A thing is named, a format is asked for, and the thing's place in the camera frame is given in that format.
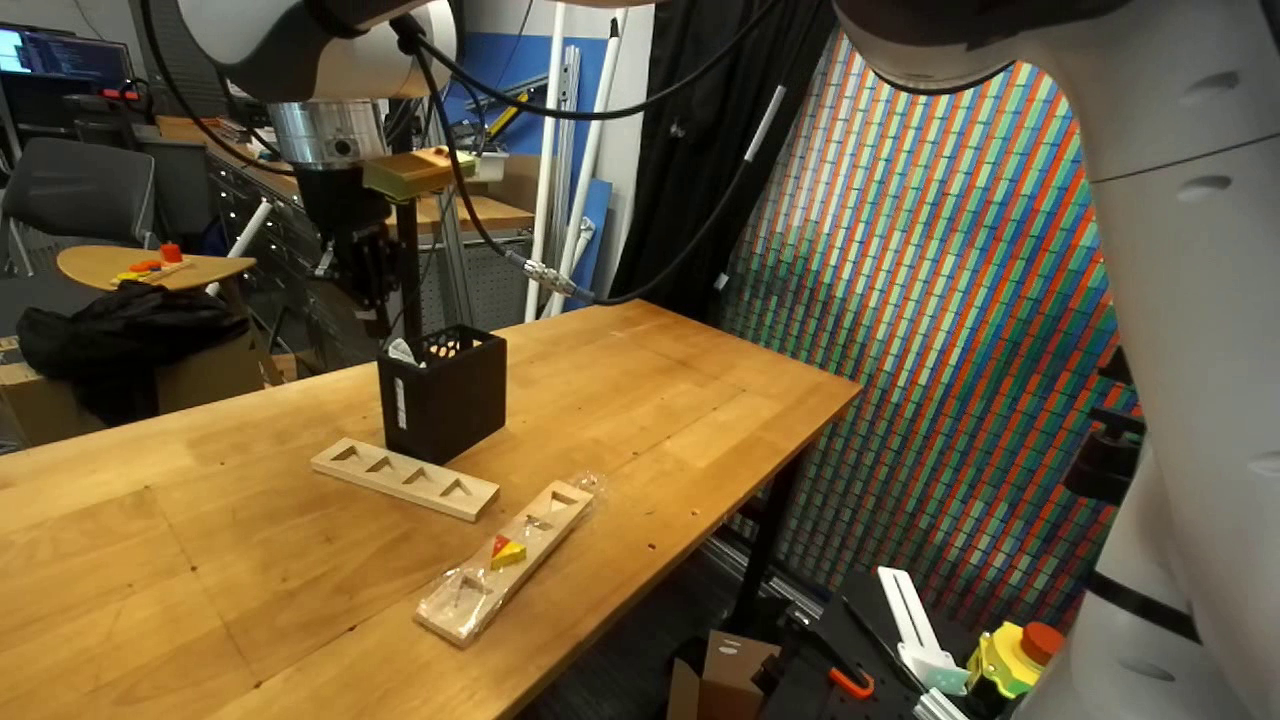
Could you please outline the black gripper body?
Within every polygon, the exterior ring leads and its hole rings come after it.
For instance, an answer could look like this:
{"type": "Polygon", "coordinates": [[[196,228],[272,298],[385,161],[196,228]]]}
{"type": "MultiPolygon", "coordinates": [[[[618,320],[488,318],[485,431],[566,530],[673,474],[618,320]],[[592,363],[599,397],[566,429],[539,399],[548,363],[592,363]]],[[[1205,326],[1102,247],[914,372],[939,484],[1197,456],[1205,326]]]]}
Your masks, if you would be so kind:
{"type": "Polygon", "coordinates": [[[392,275],[390,201],[359,169],[301,169],[306,213],[333,253],[333,271],[359,312],[381,318],[392,275]]]}

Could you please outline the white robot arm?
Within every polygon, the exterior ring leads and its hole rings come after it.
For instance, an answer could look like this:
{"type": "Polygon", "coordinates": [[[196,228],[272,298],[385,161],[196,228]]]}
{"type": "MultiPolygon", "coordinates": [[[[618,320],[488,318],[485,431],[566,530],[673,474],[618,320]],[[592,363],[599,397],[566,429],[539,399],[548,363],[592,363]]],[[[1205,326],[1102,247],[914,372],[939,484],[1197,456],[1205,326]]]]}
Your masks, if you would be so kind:
{"type": "Polygon", "coordinates": [[[1280,6],[817,7],[901,91],[1014,65],[1069,97],[1146,448],[1032,720],[1280,720],[1280,6]]]}

